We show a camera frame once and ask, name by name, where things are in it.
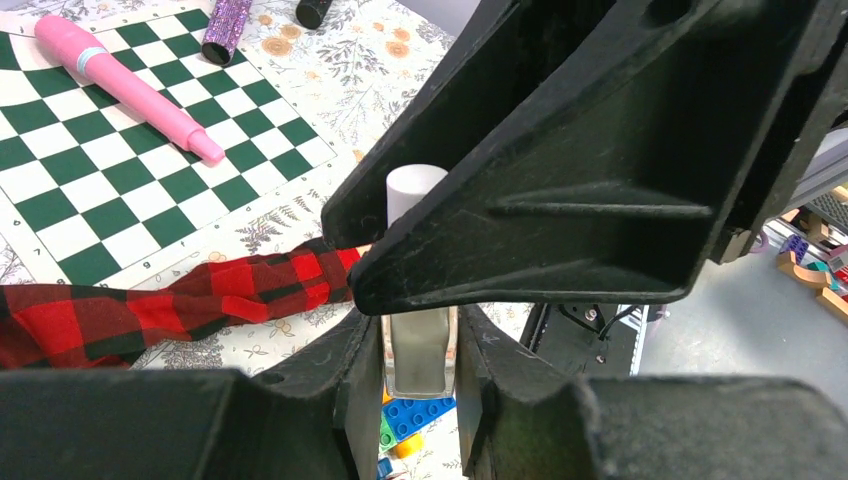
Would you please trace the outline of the white cap nail polish bottle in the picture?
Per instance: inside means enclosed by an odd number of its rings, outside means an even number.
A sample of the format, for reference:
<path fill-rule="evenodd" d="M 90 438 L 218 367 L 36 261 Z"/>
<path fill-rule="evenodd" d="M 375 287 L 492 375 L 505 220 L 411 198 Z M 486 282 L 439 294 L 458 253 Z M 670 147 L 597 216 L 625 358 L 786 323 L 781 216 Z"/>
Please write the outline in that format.
<path fill-rule="evenodd" d="M 385 180 L 387 224 L 395 223 L 446 175 L 443 168 L 428 164 L 392 170 Z M 384 315 L 381 322 L 388 394 L 415 400 L 452 396 L 457 356 L 457 308 Z"/>

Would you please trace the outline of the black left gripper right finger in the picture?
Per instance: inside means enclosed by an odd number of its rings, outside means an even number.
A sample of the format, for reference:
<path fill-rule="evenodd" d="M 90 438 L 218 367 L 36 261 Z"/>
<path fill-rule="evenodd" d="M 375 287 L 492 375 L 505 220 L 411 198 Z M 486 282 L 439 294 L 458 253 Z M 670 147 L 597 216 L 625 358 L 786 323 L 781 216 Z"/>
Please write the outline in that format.
<path fill-rule="evenodd" d="M 567 376 L 459 311 L 457 419 L 473 479 L 843 479 L 847 421 L 776 377 Z"/>

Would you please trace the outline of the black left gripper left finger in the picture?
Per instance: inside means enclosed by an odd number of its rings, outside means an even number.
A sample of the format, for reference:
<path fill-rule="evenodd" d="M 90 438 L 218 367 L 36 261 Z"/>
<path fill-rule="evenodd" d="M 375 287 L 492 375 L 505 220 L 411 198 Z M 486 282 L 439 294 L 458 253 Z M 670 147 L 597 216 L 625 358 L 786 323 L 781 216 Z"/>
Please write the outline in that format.
<path fill-rule="evenodd" d="M 350 312 L 254 376 L 16 370 L 1 377 L 5 479 L 372 479 L 382 343 Z"/>

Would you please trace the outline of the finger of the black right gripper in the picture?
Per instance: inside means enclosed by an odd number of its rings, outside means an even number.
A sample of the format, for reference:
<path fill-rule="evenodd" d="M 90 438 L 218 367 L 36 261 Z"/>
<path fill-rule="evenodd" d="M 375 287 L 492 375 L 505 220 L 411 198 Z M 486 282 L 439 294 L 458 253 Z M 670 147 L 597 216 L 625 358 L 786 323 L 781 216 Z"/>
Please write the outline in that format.
<path fill-rule="evenodd" d="M 360 311 L 666 303 L 790 204 L 847 104 L 843 1 L 610 1 L 351 271 Z"/>
<path fill-rule="evenodd" d="M 321 214 L 335 248 L 387 228 L 385 178 L 400 166 L 455 167 L 574 53 L 610 1 L 482 1 L 397 120 Z"/>

